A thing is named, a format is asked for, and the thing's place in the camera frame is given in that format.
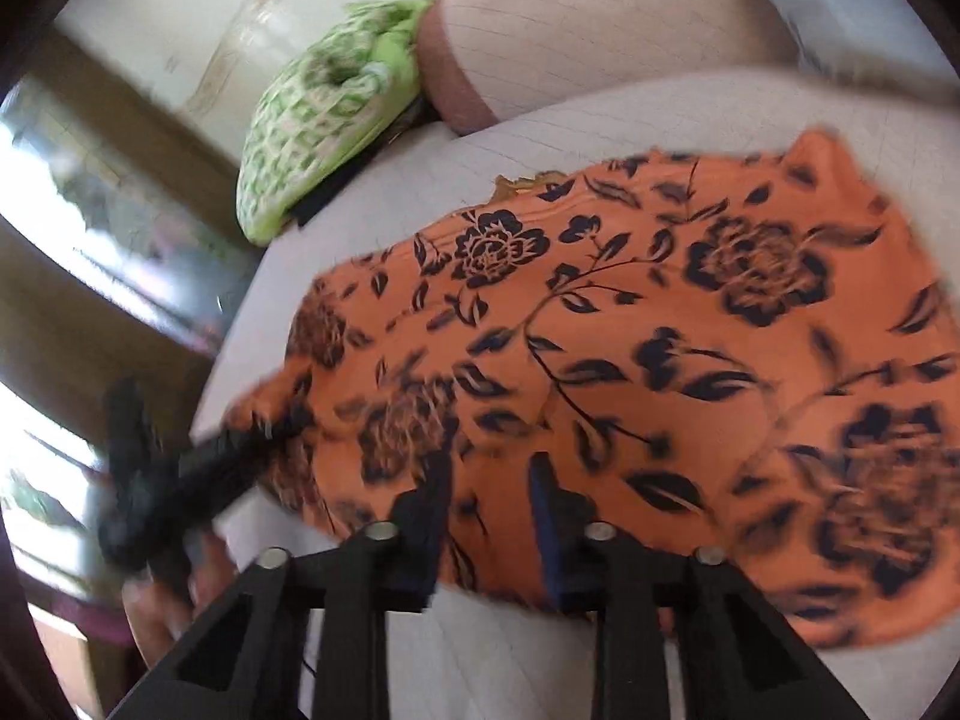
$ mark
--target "green and white patterned fabric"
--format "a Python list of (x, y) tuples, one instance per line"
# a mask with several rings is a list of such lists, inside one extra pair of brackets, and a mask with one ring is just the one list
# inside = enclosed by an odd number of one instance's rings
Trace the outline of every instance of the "green and white patterned fabric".
[(429, 0), (365, 2), (291, 62), (253, 112), (237, 220), (267, 245), (287, 211), (363, 151), (419, 93), (413, 39)]

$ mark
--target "orange cloth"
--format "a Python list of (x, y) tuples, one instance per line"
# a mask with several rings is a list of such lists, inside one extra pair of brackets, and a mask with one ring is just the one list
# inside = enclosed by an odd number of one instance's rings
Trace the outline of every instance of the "orange cloth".
[(541, 604), (528, 461), (650, 547), (720, 543), (820, 646), (960, 602), (958, 335), (904, 217), (832, 135), (613, 160), (320, 276), (267, 484), (345, 536), (453, 466), (443, 576)]

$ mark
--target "silver screw head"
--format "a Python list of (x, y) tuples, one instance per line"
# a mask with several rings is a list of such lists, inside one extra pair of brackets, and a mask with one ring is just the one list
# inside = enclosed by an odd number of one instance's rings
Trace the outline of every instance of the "silver screw head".
[(289, 559), (290, 555), (285, 549), (270, 547), (270, 549), (265, 549), (260, 553), (260, 557), (256, 559), (256, 564), (261, 568), (280, 568)]
[(591, 541), (609, 541), (616, 536), (616, 528), (608, 522), (592, 522), (584, 528), (584, 536)]
[(371, 522), (364, 528), (363, 533), (364, 536), (372, 538), (374, 541), (390, 541), (391, 538), (396, 538), (400, 534), (400, 528), (397, 528), (394, 523), (382, 519), (380, 522)]
[(720, 565), (727, 559), (727, 553), (722, 546), (711, 544), (709, 546), (697, 547), (693, 556), (703, 565)]

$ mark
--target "human hand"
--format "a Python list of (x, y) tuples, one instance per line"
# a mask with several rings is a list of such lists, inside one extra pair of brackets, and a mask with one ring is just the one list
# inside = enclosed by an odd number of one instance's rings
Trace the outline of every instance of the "human hand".
[(194, 617), (200, 614), (233, 581), (237, 568), (227, 552), (227, 543), (213, 533), (203, 533), (203, 563), (190, 576), (190, 596), (194, 608), (187, 605), (158, 581), (127, 581), (123, 586), (123, 608), (133, 632), (133, 640), (147, 668), (174, 646)]

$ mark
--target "wall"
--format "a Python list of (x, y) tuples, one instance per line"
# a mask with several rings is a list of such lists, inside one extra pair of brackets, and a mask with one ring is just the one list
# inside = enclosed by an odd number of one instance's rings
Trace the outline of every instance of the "wall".
[(59, 27), (238, 160), (275, 74), (361, 0), (72, 0)]

